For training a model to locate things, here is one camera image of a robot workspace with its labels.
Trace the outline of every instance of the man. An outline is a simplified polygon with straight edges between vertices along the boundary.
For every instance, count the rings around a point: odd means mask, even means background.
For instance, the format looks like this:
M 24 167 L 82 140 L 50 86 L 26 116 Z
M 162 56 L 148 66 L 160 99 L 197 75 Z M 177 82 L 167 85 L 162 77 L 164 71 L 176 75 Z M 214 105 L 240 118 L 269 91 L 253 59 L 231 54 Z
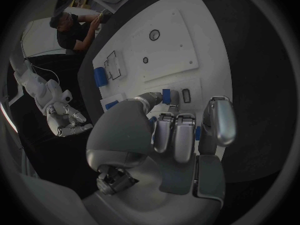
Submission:
M 50 20 L 50 27 L 57 29 L 58 44 L 73 51 L 85 54 L 95 39 L 95 30 L 99 24 L 105 24 L 111 15 L 75 15 L 61 12 Z

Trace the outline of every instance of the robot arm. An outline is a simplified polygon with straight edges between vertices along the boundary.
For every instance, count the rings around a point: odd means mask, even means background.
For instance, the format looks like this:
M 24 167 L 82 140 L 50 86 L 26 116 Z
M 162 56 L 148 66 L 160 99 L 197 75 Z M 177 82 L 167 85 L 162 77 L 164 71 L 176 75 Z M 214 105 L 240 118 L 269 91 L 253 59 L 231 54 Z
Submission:
M 81 126 L 86 118 L 68 104 L 73 99 L 69 90 L 63 92 L 56 81 L 46 81 L 33 72 L 31 63 L 24 60 L 21 44 L 16 46 L 9 60 L 16 81 L 34 98 L 36 106 L 47 117 L 48 125 L 56 136 L 79 134 L 93 127 L 91 124 Z

